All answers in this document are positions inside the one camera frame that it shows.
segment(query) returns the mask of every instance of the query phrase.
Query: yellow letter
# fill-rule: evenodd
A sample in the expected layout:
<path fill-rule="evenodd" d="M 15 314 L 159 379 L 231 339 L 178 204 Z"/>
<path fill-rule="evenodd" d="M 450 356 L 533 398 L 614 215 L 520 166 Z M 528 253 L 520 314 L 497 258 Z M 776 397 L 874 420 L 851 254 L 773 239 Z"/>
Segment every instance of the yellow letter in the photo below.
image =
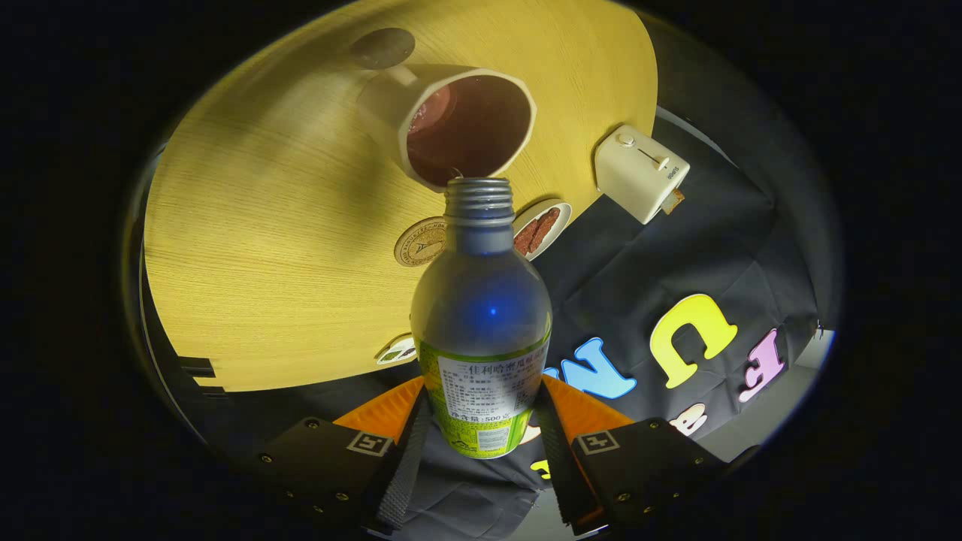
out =
<path fill-rule="evenodd" d="M 674 331 L 687 323 L 695 326 L 705 342 L 706 359 L 721 353 L 738 334 L 738 327 L 728 324 L 719 305 L 708 295 L 686 296 L 678 301 L 655 325 L 649 342 L 651 354 L 668 375 L 665 386 L 669 389 L 681 385 L 698 370 L 697 364 L 686 365 L 671 345 Z"/>
<path fill-rule="evenodd" d="M 547 460 L 539 460 L 531 465 L 531 469 L 537 472 L 538 470 L 544 470 L 542 474 L 543 479 L 551 479 L 551 472 L 547 468 Z"/>

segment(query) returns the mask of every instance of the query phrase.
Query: round wooden table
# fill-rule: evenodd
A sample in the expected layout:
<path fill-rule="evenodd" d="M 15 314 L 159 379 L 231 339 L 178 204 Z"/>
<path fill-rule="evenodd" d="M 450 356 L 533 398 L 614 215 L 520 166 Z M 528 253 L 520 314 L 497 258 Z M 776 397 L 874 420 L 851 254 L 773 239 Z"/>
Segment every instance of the round wooden table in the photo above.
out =
<path fill-rule="evenodd" d="M 538 104 L 530 143 L 503 176 L 516 211 L 548 197 L 577 218 L 599 196 L 595 145 L 621 123 L 650 134 L 657 73 L 644 25 L 603 0 L 363 0 L 272 43 L 214 85 L 166 146 L 144 255 L 178 355 L 211 360 L 201 385 L 254 391 L 380 370 L 409 331 L 422 267 L 398 236 L 443 213 L 360 128 L 373 75 L 347 47 L 409 30 L 412 64 L 519 77 Z"/>

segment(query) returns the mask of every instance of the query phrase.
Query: coaster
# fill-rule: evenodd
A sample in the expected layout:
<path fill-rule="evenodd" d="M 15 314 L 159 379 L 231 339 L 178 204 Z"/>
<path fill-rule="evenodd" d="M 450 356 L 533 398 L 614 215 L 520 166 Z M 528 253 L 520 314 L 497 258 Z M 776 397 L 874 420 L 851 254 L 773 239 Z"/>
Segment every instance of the coaster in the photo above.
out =
<path fill-rule="evenodd" d="M 401 233 L 394 245 L 394 259 L 404 267 L 417 267 L 441 253 L 446 243 L 444 218 L 423 219 Z"/>

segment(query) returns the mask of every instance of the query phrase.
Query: bottle label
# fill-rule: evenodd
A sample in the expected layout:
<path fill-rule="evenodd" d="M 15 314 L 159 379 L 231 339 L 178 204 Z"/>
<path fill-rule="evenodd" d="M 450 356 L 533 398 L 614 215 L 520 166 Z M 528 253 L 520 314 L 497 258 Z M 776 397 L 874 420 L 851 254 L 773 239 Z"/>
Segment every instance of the bottle label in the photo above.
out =
<path fill-rule="evenodd" d="M 541 386 L 548 336 L 520 351 L 470 357 L 418 343 L 428 398 L 442 434 L 472 458 L 496 458 L 518 446 Z"/>

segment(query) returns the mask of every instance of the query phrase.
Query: small white plate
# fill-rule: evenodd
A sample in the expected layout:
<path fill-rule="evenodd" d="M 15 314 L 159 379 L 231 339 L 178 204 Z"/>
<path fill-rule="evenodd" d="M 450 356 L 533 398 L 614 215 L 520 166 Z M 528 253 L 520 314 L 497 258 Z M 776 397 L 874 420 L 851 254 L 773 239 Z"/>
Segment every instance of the small white plate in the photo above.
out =
<path fill-rule="evenodd" d="M 409 361 L 418 354 L 415 349 L 415 338 L 411 333 L 405 333 L 394 338 L 374 355 L 379 365 Z"/>
<path fill-rule="evenodd" d="M 571 205 L 568 205 L 565 201 L 561 199 L 545 199 L 544 201 L 538 201 L 537 203 L 531 205 L 524 212 L 515 218 L 515 221 L 511 224 L 512 228 L 515 230 L 515 236 L 521 232 L 521 229 L 531 223 L 533 220 L 540 218 L 547 211 L 557 208 L 561 214 L 558 215 L 558 219 L 555 220 L 554 225 L 551 226 L 551 230 L 547 232 L 544 236 L 544 240 L 538 249 L 531 253 L 527 253 L 524 257 L 531 261 L 534 258 L 542 254 L 543 251 L 547 250 L 551 243 L 561 235 L 561 232 L 565 230 L 565 226 L 568 225 L 568 221 L 571 219 Z"/>

